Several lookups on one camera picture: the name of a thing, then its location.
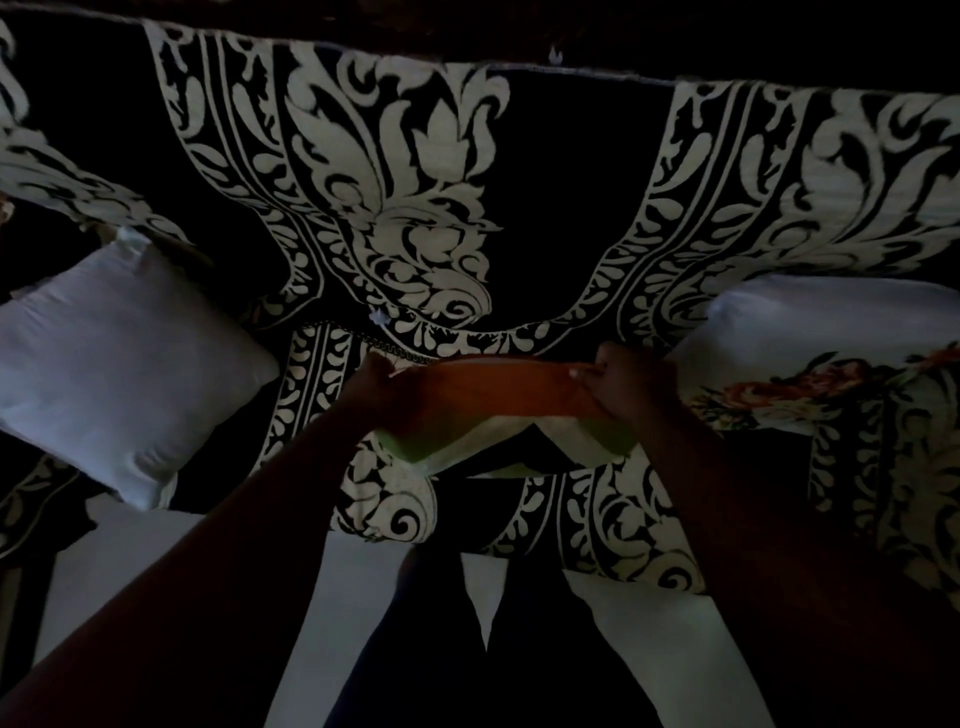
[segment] leg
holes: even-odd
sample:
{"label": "leg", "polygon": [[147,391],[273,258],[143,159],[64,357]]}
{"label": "leg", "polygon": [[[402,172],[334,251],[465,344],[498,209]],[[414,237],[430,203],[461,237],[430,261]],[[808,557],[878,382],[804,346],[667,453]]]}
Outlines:
{"label": "leg", "polygon": [[559,565],[515,559],[488,646],[498,706],[517,724],[661,728],[657,710],[600,634]]}
{"label": "leg", "polygon": [[485,662],[460,554],[417,546],[325,726],[479,726]]}

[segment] person's left hand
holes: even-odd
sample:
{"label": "person's left hand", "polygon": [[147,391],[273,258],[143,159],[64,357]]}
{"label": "person's left hand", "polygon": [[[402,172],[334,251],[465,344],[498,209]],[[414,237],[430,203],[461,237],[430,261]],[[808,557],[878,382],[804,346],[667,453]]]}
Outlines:
{"label": "person's left hand", "polygon": [[369,352],[333,406],[349,412],[367,429],[388,425],[401,406],[401,388],[391,380],[393,373],[394,365],[387,357]]}

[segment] pillowcase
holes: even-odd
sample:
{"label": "pillowcase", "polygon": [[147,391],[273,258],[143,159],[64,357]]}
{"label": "pillowcase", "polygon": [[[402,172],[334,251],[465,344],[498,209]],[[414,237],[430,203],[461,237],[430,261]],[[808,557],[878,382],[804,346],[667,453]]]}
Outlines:
{"label": "pillowcase", "polygon": [[279,375],[149,239],[117,239],[0,306],[0,429],[139,509]]}
{"label": "pillowcase", "polygon": [[534,358],[477,356],[395,375],[408,406],[377,437],[415,473],[525,477],[594,468],[636,444],[570,377]]}
{"label": "pillowcase", "polygon": [[854,400],[960,360],[960,294],[934,283],[769,275],[716,298],[668,358],[716,429],[812,435]]}

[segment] person's right arm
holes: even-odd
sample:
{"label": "person's right arm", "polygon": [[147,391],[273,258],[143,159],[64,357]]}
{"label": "person's right arm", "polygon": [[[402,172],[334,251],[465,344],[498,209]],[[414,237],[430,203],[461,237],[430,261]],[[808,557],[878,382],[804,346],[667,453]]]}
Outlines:
{"label": "person's right arm", "polygon": [[778,725],[955,721],[960,615],[737,462],[669,364],[615,344],[597,364],[571,375],[635,431]]}

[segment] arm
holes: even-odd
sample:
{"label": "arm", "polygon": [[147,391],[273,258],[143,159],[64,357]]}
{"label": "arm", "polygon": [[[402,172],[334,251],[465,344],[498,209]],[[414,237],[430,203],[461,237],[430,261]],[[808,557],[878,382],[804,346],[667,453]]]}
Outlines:
{"label": "arm", "polygon": [[597,364],[571,374],[636,433],[778,724],[953,714],[960,615],[744,469],[681,405],[671,365],[613,344]]}
{"label": "arm", "polygon": [[396,406],[372,354],[341,397],[0,702],[0,726],[262,726],[357,443]]}

